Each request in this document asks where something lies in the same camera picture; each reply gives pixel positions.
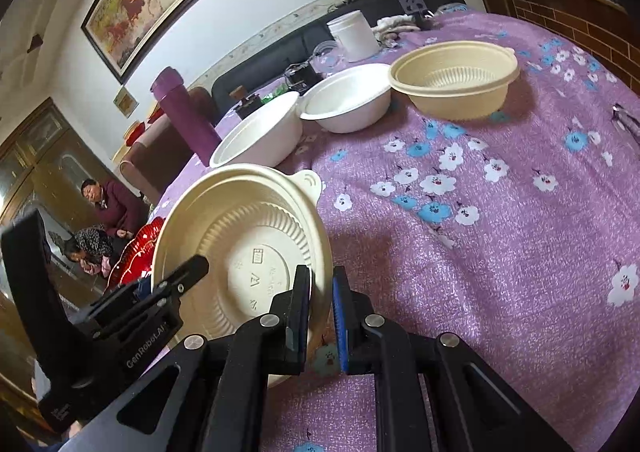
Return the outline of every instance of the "red scalloped tray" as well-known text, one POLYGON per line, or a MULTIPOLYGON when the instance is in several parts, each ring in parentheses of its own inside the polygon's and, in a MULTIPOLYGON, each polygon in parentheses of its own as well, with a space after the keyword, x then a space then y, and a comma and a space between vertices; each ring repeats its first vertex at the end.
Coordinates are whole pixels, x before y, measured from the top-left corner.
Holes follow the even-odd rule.
POLYGON ((148 225, 140 228, 136 236, 126 245, 118 263, 109 274, 107 289, 119 284, 128 284, 151 272, 151 263, 156 250, 156 242, 164 224, 162 217, 156 217, 148 225))

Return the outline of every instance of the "black hair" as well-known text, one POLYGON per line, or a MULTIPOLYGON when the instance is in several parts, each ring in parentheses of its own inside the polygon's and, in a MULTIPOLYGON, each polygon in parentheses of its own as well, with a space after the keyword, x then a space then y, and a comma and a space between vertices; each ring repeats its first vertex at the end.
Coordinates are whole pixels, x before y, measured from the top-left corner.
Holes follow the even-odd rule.
POLYGON ((82 249, 80 248, 80 245, 78 244, 78 241, 76 241, 75 237, 71 237, 71 239, 65 241, 65 257, 69 260, 72 260, 72 253, 80 253, 81 251, 82 249))
POLYGON ((80 193, 84 192, 84 189, 87 188, 88 186, 91 185, 97 185, 98 182, 95 179, 85 179, 84 181, 82 181, 82 184, 80 185, 80 193))

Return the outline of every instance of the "brick wall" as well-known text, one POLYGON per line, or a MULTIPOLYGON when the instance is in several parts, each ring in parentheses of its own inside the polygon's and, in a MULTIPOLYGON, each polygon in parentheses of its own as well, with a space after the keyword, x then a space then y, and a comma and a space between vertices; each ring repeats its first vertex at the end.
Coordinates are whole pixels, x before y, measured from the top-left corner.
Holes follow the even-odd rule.
POLYGON ((640 95, 640 50, 625 39, 588 21, 551 7, 512 0, 516 16, 553 31, 591 53, 603 66, 640 95))

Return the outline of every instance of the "brown armchair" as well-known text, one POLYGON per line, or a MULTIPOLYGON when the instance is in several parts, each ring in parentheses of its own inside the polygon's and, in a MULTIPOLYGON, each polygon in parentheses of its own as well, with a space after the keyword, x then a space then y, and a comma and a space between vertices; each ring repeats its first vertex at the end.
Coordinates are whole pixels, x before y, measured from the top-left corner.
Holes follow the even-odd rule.
MULTIPOLYGON (((212 125, 220 120, 220 112, 203 87, 189 91, 192 105, 212 125)), ((140 136, 120 162, 122 176, 156 205, 166 188, 178 177, 193 151, 166 115, 159 117, 140 136)))

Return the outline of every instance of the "metal screw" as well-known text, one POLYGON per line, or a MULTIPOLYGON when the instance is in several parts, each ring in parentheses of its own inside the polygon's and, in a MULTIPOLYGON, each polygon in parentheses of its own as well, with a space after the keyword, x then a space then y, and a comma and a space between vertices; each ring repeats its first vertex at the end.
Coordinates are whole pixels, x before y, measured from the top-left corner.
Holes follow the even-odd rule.
POLYGON ((380 327, 385 323, 385 318, 382 315, 376 315, 373 313, 372 315, 367 315, 364 319, 364 323, 369 327, 380 327))
POLYGON ((277 315, 272 315, 271 313, 268 313, 260 317, 260 325, 262 327, 273 327, 273 326, 277 326, 278 323, 280 323, 280 319, 278 318, 277 315))
POLYGON ((453 333, 444 333, 440 337, 440 342, 442 342, 442 345, 445 347, 456 347, 460 343, 460 339, 458 335, 453 333))
POLYGON ((200 349, 204 345, 204 338, 200 335, 191 335, 184 339, 184 346, 188 350, 200 349))

